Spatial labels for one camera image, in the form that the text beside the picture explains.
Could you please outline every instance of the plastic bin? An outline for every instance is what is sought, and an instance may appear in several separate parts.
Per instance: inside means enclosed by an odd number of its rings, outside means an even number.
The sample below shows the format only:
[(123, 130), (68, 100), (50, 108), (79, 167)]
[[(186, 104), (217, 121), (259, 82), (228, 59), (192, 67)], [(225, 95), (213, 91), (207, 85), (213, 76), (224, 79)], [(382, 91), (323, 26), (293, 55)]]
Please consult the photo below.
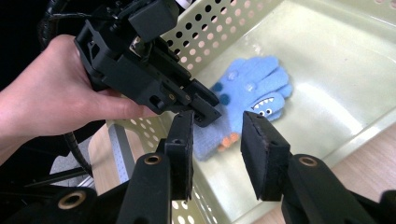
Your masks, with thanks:
[[(279, 58), (293, 93), (274, 125), (292, 153), (333, 166), (396, 121), (395, 0), (201, 0), (163, 38), (207, 87), (236, 58)], [(153, 151), (172, 116), (116, 122)], [(256, 200), (239, 147), (194, 162), (175, 224), (251, 223), (275, 206)]]

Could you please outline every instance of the glove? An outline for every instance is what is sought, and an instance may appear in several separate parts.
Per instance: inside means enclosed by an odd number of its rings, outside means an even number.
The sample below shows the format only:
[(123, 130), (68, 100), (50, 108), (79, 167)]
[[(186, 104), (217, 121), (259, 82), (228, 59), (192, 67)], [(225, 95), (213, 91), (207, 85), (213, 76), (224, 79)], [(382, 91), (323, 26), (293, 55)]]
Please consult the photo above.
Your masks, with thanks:
[(219, 98), (216, 109), (222, 116), (205, 128), (194, 125), (194, 156), (199, 161), (239, 139), (244, 111), (270, 121), (280, 118), (292, 87), (278, 59), (268, 56), (233, 61), (211, 90)]

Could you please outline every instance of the black cable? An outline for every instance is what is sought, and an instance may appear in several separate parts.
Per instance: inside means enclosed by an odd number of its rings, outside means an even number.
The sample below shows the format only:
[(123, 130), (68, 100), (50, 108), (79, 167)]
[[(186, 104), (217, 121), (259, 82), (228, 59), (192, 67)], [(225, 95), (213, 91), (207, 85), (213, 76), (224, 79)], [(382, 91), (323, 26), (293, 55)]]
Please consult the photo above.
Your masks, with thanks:
[(115, 20), (113, 17), (97, 17), (90, 14), (85, 14), (82, 12), (73, 12), (73, 13), (56, 13), (52, 14), (48, 17), (49, 21), (56, 21), (62, 19), (94, 19), (100, 21), (111, 21)]
[[(58, 33), (58, 22), (59, 19), (63, 18), (83, 18), (85, 16), (90, 16), (83, 13), (68, 13), (62, 14), (64, 9), (70, 0), (50, 0), (47, 6), (46, 13), (44, 15), (43, 20), (38, 24), (38, 37), (41, 44), (41, 48), (44, 50), (51, 39), (55, 37)], [(67, 147), (70, 149), (70, 152), (81, 166), (81, 168), (87, 172), (88, 175), (92, 176), (92, 168), (85, 160), (84, 156), (81, 154), (81, 150), (78, 147), (78, 142), (74, 133), (66, 133), (64, 134), (64, 141), (67, 144)]]
[(38, 40), (42, 49), (45, 49), (58, 33), (58, 20), (50, 21), (50, 16), (64, 11), (69, 2), (70, 0), (49, 0), (44, 17), (38, 24)]
[(81, 166), (81, 168), (87, 172), (88, 175), (92, 176), (92, 168), (89, 163), (85, 160), (84, 156), (81, 153), (81, 150), (78, 147), (78, 142), (74, 133), (66, 133), (64, 134), (64, 141), (66, 141), (67, 146), (70, 148), (71, 153), (73, 154), (74, 158)]

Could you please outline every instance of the bin floor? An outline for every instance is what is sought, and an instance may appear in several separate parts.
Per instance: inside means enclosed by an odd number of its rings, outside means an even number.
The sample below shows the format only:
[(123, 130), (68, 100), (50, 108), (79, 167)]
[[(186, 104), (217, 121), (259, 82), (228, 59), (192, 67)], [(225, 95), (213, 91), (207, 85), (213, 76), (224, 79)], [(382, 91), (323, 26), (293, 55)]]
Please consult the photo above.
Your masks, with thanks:
[[(196, 76), (210, 87), (236, 58), (275, 55), (290, 74), (293, 93), (274, 125), (293, 154), (321, 159), (396, 106), (395, 25), (327, 4), (282, 2)], [(247, 220), (274, 206), (256, 200), (239, 147), (195, 165), (196, 182), (211, 191), (207, 204), (224, 213), (212, 214), (218, 223)]]

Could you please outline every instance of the basket hole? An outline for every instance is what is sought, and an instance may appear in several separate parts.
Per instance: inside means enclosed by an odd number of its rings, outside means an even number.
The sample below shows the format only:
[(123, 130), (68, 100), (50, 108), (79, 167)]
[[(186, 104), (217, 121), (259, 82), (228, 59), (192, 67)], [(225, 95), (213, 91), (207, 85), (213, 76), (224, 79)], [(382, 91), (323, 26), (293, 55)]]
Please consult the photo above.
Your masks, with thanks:
[(177, 210), (178, 209), (178, 203), (175, 202), (175, 201), (172, 201), (172, 207)]
[(231, 32), (231, 34), (235, 33), (235, 32), (236, 32), (236, 27), (235, 27), (235, 26), (232, 26), (232, 27), (230, 28), (230, 32)]
[(176, 33), (177, 38), (181, 38), (182, 36), (183, 36), (183, 33), (181, 33), (180, 31)]
[(201, 40), (201, 41), (198, 43), (198, 47), (203, 48), (204, 46), (205, 46), (205, 42)]
[(227, 7), (222, 7), (220, 10), (221, 15), (224, 15), (227, 13)]
[(230, 24), (231, 22), (233, 22), (233, 19), (231, 17), (227, 17), (227, 19), (225, 19), (226, 24)]
[(249, 13), (247, 14), (247, 16), (248, 16), (249, 18), (253, 18), (253, 17), (254, 17), (254, 11), (253, 11), (253, 10), (250, 10)]
[(239, 17), (240, 15), (241, 15), (241, 9), (238, 8), (238, 9), (235, 11), (235, 16), (236, 16), (236, 17)]
[(215, 23), (216, 21), (218, 21), (218, 17), (217, 16), (212, 16), (212, 18), (210, 19), (213, 23)]
[(178, 217), (177, 217), (177, 221), (178, 221), (178, 223), (180, 223), (180, 224), (186, 224), (186, 220), (184, 220), (184, 217), (183, 217), (183, 216), (178, 216)]
[(207, 30), (207, 24), (202, 25), (201, 28), (202, 28), (203, 31), (206, 31)]
[(207, 5), (207, 6), (205, 7), (205, 12), (210, 12), (211, 10), (212, 10), (212, 6)]
[(212, 34), (212, 33), (208, 34), (208, 35), (207, 35), (207, 39), (208, 39), (208, 40), (213, 39), (213, 34)]
[(264, 8), (264, 4), (263, 3), (257, 4), (257, 10), (261, 11), (263, 8)]
[(239, 25), (244, 26), (246, 23), (245, 19), (239, 20)]
[(194, 224), (195, 220), (192, 216), (187, 216), (187, 220), (190, 222), (190, 224)]
[(250, 3), (251, 3), (251, 2), (247, 0), (247, 1), (245, 2), (245, 4), (244, 4), (244, 7), (245, 7), (245, 8), (249, 8), (249, 7), (250, 7)]
[(149, 147), (154, 147), (154, 144), (152, 144), (152, 142), (148, 141), (148, 146)]
[(202, 15), (201, 14), (196, 14), (195, 15), (195, 20), (196, 21), (200, 21), (202, 19)]
[(191, 28), (192, 28), (191, 22), (187, 22), (187, 24), (186, 24), (186, 29), (187, 29), (187, 30), (190, 30)]
[(222, 25), (218, 25), (218, 27), (216, 28), (217, 32), (221, 32), (222, 31)]

